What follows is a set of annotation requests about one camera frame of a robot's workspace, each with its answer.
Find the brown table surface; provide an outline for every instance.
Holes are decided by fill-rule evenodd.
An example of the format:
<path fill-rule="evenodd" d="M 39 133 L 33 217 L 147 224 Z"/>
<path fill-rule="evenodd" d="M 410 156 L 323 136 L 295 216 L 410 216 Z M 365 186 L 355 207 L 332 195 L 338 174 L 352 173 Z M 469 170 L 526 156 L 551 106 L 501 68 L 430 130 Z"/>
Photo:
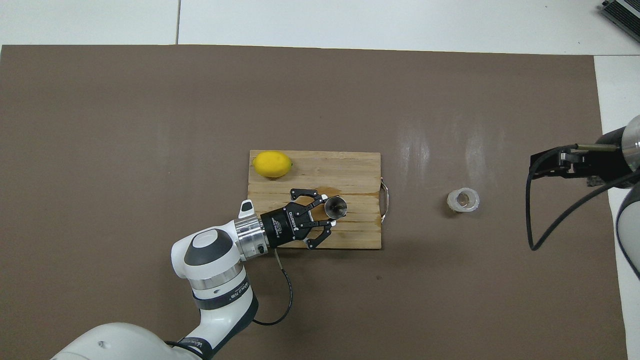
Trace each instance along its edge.
<path fill-rule="evenodd" d="M 171 245 L 237 215 L 250 149 L 382 154 L 382 250 L 283 250 L 289 317 L 220 359 L 624 359 L 606 197 L 538 252 L 529 155 L 601 133 L 593 58 L 231 46 L 4 46 L 3 359 L 92 327 L 165 340 L 198 323 Z M 478 191 L 453 215 L 451 190 Z M 534 183 L 540 234 L 589 191 Z M 274 320 L 271 255 L 246 264 Z"/>

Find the wooden plank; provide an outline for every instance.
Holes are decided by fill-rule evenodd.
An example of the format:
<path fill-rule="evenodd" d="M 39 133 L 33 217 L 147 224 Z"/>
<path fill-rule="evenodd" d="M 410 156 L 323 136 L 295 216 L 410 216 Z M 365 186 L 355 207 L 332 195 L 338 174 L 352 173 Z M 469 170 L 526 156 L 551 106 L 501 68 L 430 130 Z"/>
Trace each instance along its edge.
<path fill-rule="evenodd" d="M 249 155 L 248 198 L 256 212 L 280 208 L 289 202 L 291 188 L 317 189 L 327 196 L 340 195 L 348 204 L 347 216 L 338 220 L 332 234 L 319 246 L 325 249 L 380 249 L 380 153 L 340 151 L 282 151 L 293 162 L 286 175 L 269 179 L 253 169 L 253 159 L 263 150 Z M 296 202 L 308 204 L 309 199 Z M 316 208 L 314 218 L 326 218 Z M 316 237 L 319 231 L 309 236 Z M 305 248 L 302 241 L 283 247 Z"/>

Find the white floor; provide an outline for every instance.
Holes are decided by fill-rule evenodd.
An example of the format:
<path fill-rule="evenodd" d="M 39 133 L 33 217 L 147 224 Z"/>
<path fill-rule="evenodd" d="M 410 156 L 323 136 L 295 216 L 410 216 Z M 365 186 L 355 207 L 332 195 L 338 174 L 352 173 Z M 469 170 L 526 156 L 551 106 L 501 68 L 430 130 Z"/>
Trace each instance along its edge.
<path fill-rule="evenodd" d="M 0 44 L 233 44 L 597 55 L 600 114 L 607 132 L 640 114 L 640 44 L 599 15 L 599 3 L 2 0 Z M 624 194 L 609 193 L 614 218 Z M 619 249 L 616 259 L 628 358 L 640 360 L 640 281 Z"/>

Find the lemon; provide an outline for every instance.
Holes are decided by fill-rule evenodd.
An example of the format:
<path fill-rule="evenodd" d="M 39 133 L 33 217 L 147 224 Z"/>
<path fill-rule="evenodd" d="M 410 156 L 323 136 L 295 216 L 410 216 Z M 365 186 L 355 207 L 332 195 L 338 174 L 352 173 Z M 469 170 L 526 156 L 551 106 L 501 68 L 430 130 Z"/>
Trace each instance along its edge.
<path fill-rule="evenodd" d="M 253 168 L 264 177 L 280 177 L 291 169 L 291 159 L 280 151 L 263 151 L 253 159 Z"/>

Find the cutting board handle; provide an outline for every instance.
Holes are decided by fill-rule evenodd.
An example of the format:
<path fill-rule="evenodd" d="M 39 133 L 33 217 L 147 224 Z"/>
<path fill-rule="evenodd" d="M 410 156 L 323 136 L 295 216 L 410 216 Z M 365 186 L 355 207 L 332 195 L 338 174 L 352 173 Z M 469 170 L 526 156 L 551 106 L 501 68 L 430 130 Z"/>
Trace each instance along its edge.
<path fill-rule="evenodd" d="M 380 191 L 385 191 L 385 212 L 380 211 L 380 223 L 382 224 L 385 221 L 385 216 L 389 211 L 389 187 L 386 186 L 385 180 L 380 177 Z"/>

